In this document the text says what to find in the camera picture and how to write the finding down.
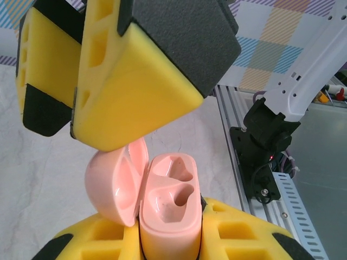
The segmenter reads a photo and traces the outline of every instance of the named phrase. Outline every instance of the screw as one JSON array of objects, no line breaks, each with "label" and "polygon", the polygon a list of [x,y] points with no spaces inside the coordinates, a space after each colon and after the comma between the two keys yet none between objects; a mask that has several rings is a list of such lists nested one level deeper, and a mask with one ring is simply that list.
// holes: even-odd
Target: screw
[{"label": "screw", "polygon": [[269,194],[269,191],[265,188],[263,190],[261,190],[260,192],[264,197],[266,197]]}]

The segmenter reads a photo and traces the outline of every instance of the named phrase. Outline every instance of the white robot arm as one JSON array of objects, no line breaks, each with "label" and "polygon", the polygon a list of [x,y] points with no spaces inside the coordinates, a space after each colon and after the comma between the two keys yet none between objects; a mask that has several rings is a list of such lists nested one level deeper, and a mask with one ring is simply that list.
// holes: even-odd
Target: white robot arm
[{"label": "white robot arm", "polygon": [[347,61],[347,1],[337,1],[325,26],[285,74],[278,88],[265,93],[265,105],[298,122],[330,78]]}]

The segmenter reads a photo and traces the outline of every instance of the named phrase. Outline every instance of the pink earbud case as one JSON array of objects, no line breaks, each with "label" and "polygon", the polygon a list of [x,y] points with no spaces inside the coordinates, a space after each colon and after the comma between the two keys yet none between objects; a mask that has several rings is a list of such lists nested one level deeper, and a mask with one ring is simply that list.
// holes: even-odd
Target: pink earbud case
[{"label": "pink earbud case", "polygon": [[183,153],[155,157],[149,166],[144,138],[90,161],[86,190],[105,218],[125,226],[139,216],[143,252],[152,259],[196,259],[201,197],[194,159]]}]

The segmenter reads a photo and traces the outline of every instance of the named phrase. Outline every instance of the checkered wall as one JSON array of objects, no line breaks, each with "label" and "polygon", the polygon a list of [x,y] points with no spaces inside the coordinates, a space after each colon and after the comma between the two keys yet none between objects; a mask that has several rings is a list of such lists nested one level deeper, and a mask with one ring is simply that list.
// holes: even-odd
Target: checkered wall
[{"label": "checkered wall", "polygon": [[323,25],[335,0],[236,0],[242,52],[220,84],[271,89]]}]

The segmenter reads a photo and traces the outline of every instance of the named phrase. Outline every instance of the earbud case lid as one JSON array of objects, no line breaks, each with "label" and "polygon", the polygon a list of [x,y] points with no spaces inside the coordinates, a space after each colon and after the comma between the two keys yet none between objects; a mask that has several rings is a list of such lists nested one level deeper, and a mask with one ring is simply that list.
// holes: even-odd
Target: earbud case lid
[{"label": "earbud case lid", "polygon": [[85,185],[98,212],[118,224],[133,226],[148,164],[144,138],[112,152],[97,152],[87,166]]}]

